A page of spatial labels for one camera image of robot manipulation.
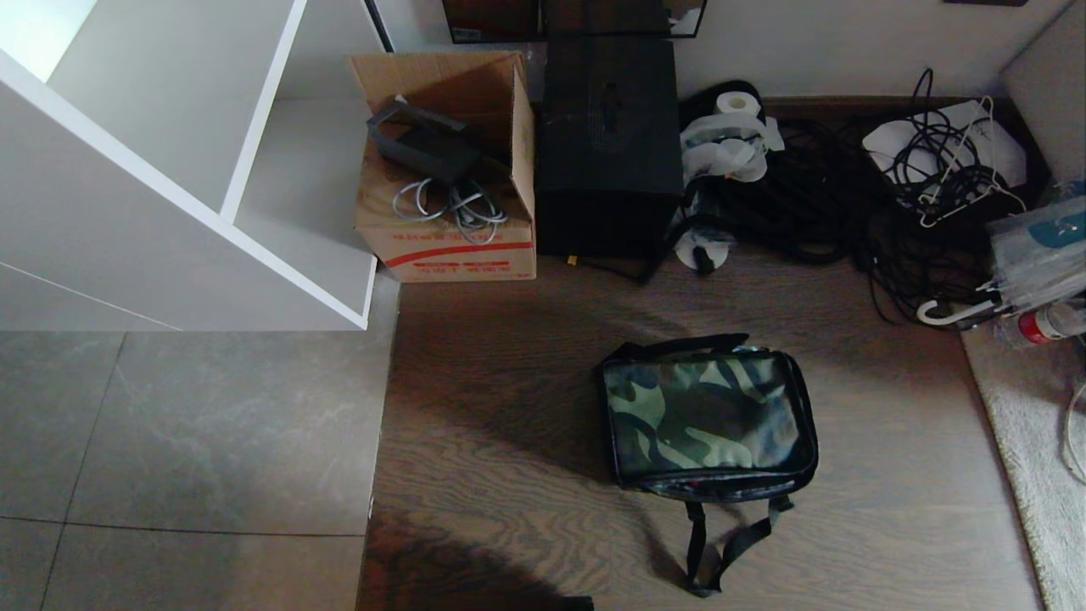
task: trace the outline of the white shelving unit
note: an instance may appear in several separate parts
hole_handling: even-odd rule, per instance
[[[367,118],[359,99],[277,101],[235,219],[362,317],[377,258],[350,218]]]
[[[48,82],[2,43],[0,329],[366,329],[362,0],[98,0]]]

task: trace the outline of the gray cable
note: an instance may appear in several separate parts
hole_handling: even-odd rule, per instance
[[[508,214],[497,207],[493,200],[487,195],[487,191],[479,186],[475,180],[468,180],[464,184],[456,184],[449,189],[449,202],[441,207],[441,209],[427,213],[426,206],[422,205],[422,192],[430,183],[433,178],[425,178],[416,182],[411,182],[406,184],[399,191],[396,191],[395,196],[392,198],[392,212],[396,216],[417,222],[425,222],[427,220],[433,220],[446,213],[453,214],[453,219],[456,222],[456,228],[464,236],[464,239],[476,245],[482,245],[493,241],[494,236],[497,233],[497,226],[509,219]],[[471,187],[475,192],[468,196],[460,195],[462,187]],[[415,208],[418,211],[418,215],[405,214],[400,209],[400,196],[407,191],[415,190]],[[479,212],[473,209],[471,204],[476,201],[482,200],[485,205],[485,212]],[[484,227],[490,227],[490,232],[487,234],[485,239],[477,240],[471,237],[469,231],[476,231]]]

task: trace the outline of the wooden floor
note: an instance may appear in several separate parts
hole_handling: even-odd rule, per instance
[[[591,369],[723,332],[799,362],[821,467],[705,601],[677,585],[682,504],[608,481]],[[365,610],[1040,609],[958,338],[880,321],[848,263],[756,246],[646,287],[553,257],[535,281],[405,284],[375,497]],[[763,511],[709,508],[710,529]]]

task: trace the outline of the floor tile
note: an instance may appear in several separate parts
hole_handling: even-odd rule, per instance
[[[0,334],[0,515],[63,520],[123,334]]]
[[[60,524],[0,519],[0,609],[38,611]]]
[[[390,351],[391,333],[129,334],[70,520],[363,534]]]
[[[351,611],[362,537],[67,526],[48,611]]]

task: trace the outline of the toilet paper roll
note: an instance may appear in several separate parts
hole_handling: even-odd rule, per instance
[[[746,93],[744,91],[728,91],[717,96],[717,107],[714,111],[717,114],[730,114],[733,112],[741,112],[743,114],[758,115],[758,111],[761,110],[761,104],[758,103],[758,99]]]

